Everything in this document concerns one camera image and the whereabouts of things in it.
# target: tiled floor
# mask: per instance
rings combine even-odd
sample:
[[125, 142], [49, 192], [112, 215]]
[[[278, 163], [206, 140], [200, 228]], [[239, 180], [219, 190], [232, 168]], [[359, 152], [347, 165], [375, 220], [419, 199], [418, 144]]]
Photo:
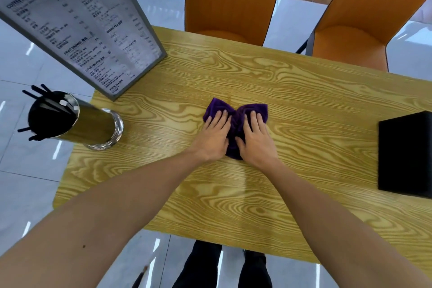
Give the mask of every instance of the tiled floor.
[[[184, 0], [138, 0], [153, 25], [184, 29]], [[302, 0], [277, 0], [264, 46], [295, 52], [307, 39], [326, 6]], [[387, 48], [390, 71], [432, 80], [432, 27], [409, 22]], [[25, 127], [31, 99], [21, 93], [45, 83], [89, 100], [93, 89], [28, 40], [0, 22], [0, 255], [50, 212], [58, 181], [72, 144], [56, 140], [27, 141]], [[194, 241], [140, 231], [111, 266], [100, 287], [131, 287], [146, 258], [158, 246], [151, 278], [141, 287], [171, 287]], [[243, 255], [224, 247], [219, 286], [236, 287]], [[267, 257], [274, 287], [337, 287], [321, 266]]]

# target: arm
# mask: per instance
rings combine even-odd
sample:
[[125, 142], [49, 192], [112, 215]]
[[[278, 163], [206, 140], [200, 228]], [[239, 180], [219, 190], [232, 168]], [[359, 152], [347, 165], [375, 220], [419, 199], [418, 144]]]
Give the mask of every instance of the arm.
[[243, 159], [278, 190], [310, 248], [340, 287], [430, 287], [431, 281], [341, 204], [298, 177], [277, 156], [262, 116], [245, 119]]
[[226, 111], [218, 112], [180, 154], [115, 176], [51, 212], [0, 258], [2, 286], [96, 287], [179, 184], [224, 156], [230, 127]]

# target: beige object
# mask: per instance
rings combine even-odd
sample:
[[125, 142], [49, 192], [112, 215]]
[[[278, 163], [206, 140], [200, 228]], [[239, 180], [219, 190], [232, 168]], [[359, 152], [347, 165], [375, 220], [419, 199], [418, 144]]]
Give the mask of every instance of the beige object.
[[[122, 139], [75, 145], [53, 206], [186, 148], [213, 97], [266, 103], [281, 160], [370, 225], [432, 277], [432, 200], [377, 189], [377, 123], [432, 111], [432, 82], [256, 45], [155, 27], [168, 57], [115, 102]], [[272, 184], [224, 157], [194, 171], [146, 229], [317, 262]]]

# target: menu board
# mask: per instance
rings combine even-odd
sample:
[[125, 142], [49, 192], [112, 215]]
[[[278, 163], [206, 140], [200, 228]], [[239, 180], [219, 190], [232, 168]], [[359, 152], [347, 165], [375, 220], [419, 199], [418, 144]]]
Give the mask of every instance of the menu board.
[[0, 0], [0, 18], [111, 100], [166, 56], [136, 0]]

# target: chair seat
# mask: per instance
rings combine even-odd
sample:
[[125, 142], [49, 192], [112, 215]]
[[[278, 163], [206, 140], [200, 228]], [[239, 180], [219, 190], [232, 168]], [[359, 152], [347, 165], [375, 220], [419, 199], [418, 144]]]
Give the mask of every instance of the chair seat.
[[244, 37], [228, 31], [204, 30], [197, 33], [203, 34], [205, 36], [213, 36], [215, 38], [222, 38], [227, 40], [239, 41], [243, 43], [249, 43]]
[[385, 47], [363, 30], [334, 26], [315, 32], [312, 56], [388, 72]]

